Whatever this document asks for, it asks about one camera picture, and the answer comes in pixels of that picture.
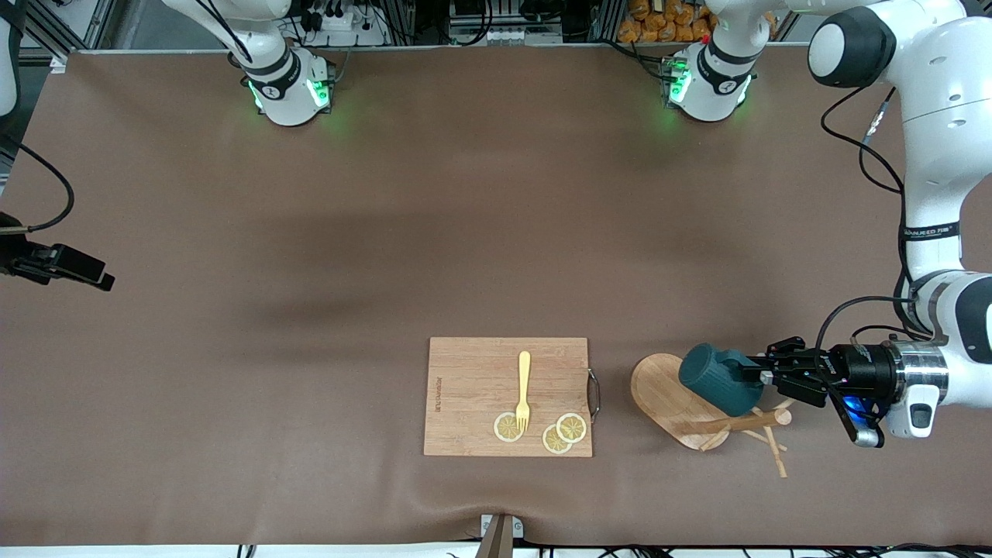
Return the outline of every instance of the brown mat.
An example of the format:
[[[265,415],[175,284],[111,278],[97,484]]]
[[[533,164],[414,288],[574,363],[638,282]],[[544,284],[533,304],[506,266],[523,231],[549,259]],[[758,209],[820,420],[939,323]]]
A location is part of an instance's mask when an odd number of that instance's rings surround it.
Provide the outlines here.
[[[842,93],[805,60],[770,50],[703,125],[607,49],[357,54],[333,116],[281,129],[223,56],[71,57],[26,142],[78,201],[38,238],[118,282],[0,281],[0,543],[460,539],[493,511],[541,543],[992,543],[990,412],[869,451],[794,405],[783,481],[754,441],[687,450],[631,399],[648,354],[811,337],[891,290],[897,200],[818,129]],[[897,123],[873,145],[900,166]],[[0,208],[61,203],[22,157]],[[976,269],[990,210],[984,188],[964,215]],[[588,337],[595,457],[421,455],[432,336]]]

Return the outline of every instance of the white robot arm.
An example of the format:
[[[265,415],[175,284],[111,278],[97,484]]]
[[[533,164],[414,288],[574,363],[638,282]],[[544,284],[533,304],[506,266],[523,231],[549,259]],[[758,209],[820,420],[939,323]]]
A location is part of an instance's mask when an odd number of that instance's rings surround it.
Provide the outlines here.
[[[864,45],[887,47],[869,52]],[[841,87],[880,80],[900,93],[906,138],[901,251],[909,325],[932,335],[892,343],[926,369],[889,415],[896,435],[930,433],[937,404],[992,407],[992,275],[960,261],[964,199],[992,173],[992,19],[955,0],[890,0],[827,19],[809,48],[817,81]]]
[[[330,106],[327,60],[290,48],[276,23],[289,12],[291,0],[164,1],[230,49],[248,75],[255,103],[276,124],[303,124]]]
[[[832,15],[878,0],[707,0],[720,24],[707,44],[695,43],[675,54],[686,68],[666,85],[669,101],[705,122],[723,120],[744,100],[751,68],[769,39],[765,14],[779,9]]]
[[[965,197],[992,174],[992,65],[976,56],[990,50],[992,19],[969,17],[956,0],[888,0],[823,22],[809,47],[818,82],[883,81],[900,93],[905,280],[896,300],[905,325],[930,339],[821,350],[792,338],[724,366],[737,368],[724,370],[727,377],[759,395],[755,386],[764,383],[817,406],[829,398],[851,440],[863,447],[884,443],[883,416],[894,436],[924,438],[937,405],[992,407],[992,275],[963,269],[958,224]],[[855,302],[838,307],[827,323]],[[713,385],[693,391],[717,404]]]

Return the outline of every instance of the wooden cutting board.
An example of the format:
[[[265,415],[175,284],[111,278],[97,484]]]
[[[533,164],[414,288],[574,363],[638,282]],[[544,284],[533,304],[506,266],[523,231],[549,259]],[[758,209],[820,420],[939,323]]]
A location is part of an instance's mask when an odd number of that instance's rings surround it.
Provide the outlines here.
[[[516,442],[496,438],[493,423],[517,408],[518,356],[531,353],[531,424]],[[586,384],[589,351],[576,338],[432,338],[424,455],[592,457]],[[585,419],[585,438],[554,455],[542,435],[565,413]]]

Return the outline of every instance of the metal frame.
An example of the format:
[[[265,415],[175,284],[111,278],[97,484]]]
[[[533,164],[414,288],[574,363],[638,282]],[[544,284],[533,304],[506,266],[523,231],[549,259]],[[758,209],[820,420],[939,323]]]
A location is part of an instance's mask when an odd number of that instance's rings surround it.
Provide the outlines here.
[[[86,34],[81,38],[41,0],[28,0],[24,32],[41,48],[22,49],[20,62],[28,65],[48,64],[54,58],[64,64],[72,52],[100,47],[117,4],[117,0],[97,0]]]

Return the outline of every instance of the yellow fork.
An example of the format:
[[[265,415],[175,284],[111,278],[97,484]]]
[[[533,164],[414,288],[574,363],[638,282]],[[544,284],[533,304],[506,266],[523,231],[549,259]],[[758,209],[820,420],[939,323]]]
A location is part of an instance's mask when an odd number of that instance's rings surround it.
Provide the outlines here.
[[[520,351],[520,402],[517,403],[517,430],[527,432],[531,422],[531,406],[527,404],[527,382],[531,379],[531,354]]]

